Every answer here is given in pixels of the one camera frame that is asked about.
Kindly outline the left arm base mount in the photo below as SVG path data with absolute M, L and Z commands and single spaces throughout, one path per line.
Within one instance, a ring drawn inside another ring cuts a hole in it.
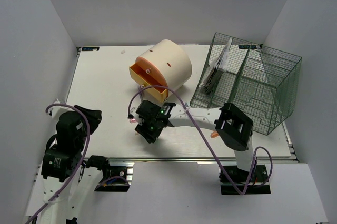
M 94 167 L 102 175 L 95 186 L 95 192 L 128 192 L 131 181 L 127 179 L 127 166 L 111 165 L 104 156 L 92 155 L 87 161 L 82 162 L 83 174 L 85 169 Z

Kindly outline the white silver-spined booklet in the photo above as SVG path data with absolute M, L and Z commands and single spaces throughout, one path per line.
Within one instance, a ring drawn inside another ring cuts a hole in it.
M 232 38 L 229 39 L 229 41 L 222 49 L 220 55 L 209 64 L 210 72 L 200 84 L 200 87 L 204 89 L 204 92 L 207 95 L 209 95 L 213 91 L 223 73 L 226 72 L 226 70 L 228 69 L 229 52 L 232 40 Z

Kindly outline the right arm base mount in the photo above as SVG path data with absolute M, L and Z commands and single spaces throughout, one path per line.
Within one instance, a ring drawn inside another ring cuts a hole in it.
M 237 166 L 223 166 L 227 171 L 235 185 L 240 191 L 244 190 L 246 179 L 248 176 L 247 171 L 242 171 Z M 269 177 L 267 168 L 265 165 L 257 165 L 251 175 L 246 195 L 269 195 L 271 189 L 269 182 L 266 181 Z M 238 192 L 234 189 L 230 181 L 226 178 L 222 170 L 219 173 L 220 188 L 222 195 L 238 195 Z

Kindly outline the cream round drawer box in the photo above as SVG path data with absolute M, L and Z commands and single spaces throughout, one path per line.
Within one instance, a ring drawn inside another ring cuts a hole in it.
M 129 67 L 131 78 L 140 86 L 152 86 L 147 92 L 163 102 L 187 82 L 192 75 L 192 63 L 181 46 L 164 39 L 138 56 Z

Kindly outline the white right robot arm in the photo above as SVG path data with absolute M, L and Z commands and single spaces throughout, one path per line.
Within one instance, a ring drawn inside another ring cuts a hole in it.
M 156 105 L 144 100 L 130 115 L 138 122 L 135 131 L 148 143 L 154 143 L 166 127 L 200 127 L 219 134 L 224 144 L 234 151 L 238 176 L 252 180 L 257 169 L 252 164 L 253 121 L 234 104 L 225 103 L 221 108 L 184 109 L 176 103 Z

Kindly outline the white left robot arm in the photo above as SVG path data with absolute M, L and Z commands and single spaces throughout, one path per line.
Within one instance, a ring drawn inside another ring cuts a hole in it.
M 84 160 L 102 111 L 62 103 L 45 111 L 57 121 L 56 133 L 48 140 L 42 161 L 43 205 L 27 223 L 80 223 L 98 182 L 111 176 L 106 157 Z

